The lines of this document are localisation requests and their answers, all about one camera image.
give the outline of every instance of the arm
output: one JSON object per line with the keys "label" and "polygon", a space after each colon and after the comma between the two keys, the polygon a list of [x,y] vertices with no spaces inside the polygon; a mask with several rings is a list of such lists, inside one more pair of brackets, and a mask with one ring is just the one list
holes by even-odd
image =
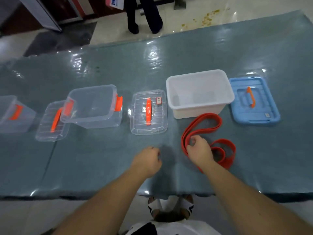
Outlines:
{"label": "arm", "polygon": [[207,141],[192,137],[191,161],[208,177],[218,199],[243,235],[313,234],[313,228],[284,206],[245,185],[217,164]]}
{"label": "arm", "polygon": [[153,147],[142,150],[130,169],[79,207],[53,235],[116,235],[139,187],[161,168],[159,153]]}

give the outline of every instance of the white sticker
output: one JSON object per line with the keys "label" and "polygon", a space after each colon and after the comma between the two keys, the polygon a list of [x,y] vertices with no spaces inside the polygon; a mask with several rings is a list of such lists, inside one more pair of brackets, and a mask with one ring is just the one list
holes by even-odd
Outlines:
{"label": "white sticker", "polygon": [[156,102],[157,105],[162,104],[162,98],[161,97],[157,97],[156,100],[157,100],[157,102]]}

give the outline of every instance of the blue lid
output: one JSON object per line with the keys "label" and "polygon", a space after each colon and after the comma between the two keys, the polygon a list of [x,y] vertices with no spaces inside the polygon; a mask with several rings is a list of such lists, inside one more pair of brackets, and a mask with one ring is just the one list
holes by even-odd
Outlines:
{"label": "blue lid", "polygon": [[276,124],[279,122],[279,111],[263,78],[230,78],[229,82],[235,94],[231,109],[236,122],[240,124]]}

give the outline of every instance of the red belt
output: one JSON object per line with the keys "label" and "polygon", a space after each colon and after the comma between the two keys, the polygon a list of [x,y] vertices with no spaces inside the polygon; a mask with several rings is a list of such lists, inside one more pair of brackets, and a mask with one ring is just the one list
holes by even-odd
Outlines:
{"label": "red belt", "polygon": [[[192,131],[194,127],[196,127],[200,122],[202,122],[205,119],[213,119],[217,122],[217,126],[212,127],[212,128],[203,128],[203,129],[197,129]],[[222,125],[222,119],[220,116],[217,114],[213,113],[205,113],[202,115],[199,115],[197,118],[195,118],[194,121],[191,122],[191,124],[186,128],[185,132],[182,135],[182,150],[188,157],[188,152],[186,150],[187,145],[190,142],[190,138],[193,135],[198,135],[202,133],[212,133],[216,131],[220,126]],[[230,149],[233,151],[233,154],[230,157],[226,157],[226,153],[224,149],[220,147],[212,147],[213,144],[215,143],[222,143],[225,144],[226,146],[230,147]],[[222,167],[225,169],[229,169],[231,165],[233,164],[233,161],[235,159],[235,153],[236,153],[236,146],[229,140],[227,139],[218,139],[214,141],[213,143],[210,144],[211,150],[213,151],[218,151],[219,154],[221,155],[221,160],[219,160],[217,163],[220,164]]]}

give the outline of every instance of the orange latch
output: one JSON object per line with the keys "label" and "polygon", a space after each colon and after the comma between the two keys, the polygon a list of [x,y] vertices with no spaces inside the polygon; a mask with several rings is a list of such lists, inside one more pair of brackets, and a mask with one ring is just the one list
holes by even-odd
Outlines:
{"label": "orange latch", "polygon": [[250,105],[252,108],[255,107],[255,99],[254,99],[254,96],[253,96],[253,93],[252,93],[252,90],[250,87],[247,88],[247,93],[250,93],[251,95],[251,98],[252,98],[252,104]]}
{"label": "orange latch", "polygon": [[116,95],[116,104],[114,111],[120,111],[123,106],[123,97]]}
{"label": "orange latch", "polygon": [[52,123],[52,126],[51,126],[51,131],[50,131],[51,133],[53,133],[55,131],[55,128],[58,125],[58,122],[60,120],[60,116],[61,116],[62,110],[63,110],[63,107],[58,109],[57,113],[55,114],[55,117],[54,117],[54,120],[53,120],[53,123]]}
{"label": "orange latch", "polygon": [[71,111],[73,109],[74,101],[72,99],[69,100],[69,102],[65,105],[64,115],[69,116],[71,114]]}
{"label": "orange latch", "polygon": [[17,120],[19,115],[21,114],[23,108],[24,108],[24,106],[20,106],[20,105],[15,105],[15,106],[16,106],[15,112],[11,116],[11,118],[9,118],[9,120]]}
{"label": "orange latch", "polygon": [[151,99],[147,99],[147,106],[146,106],[146,124],[151,125]]}

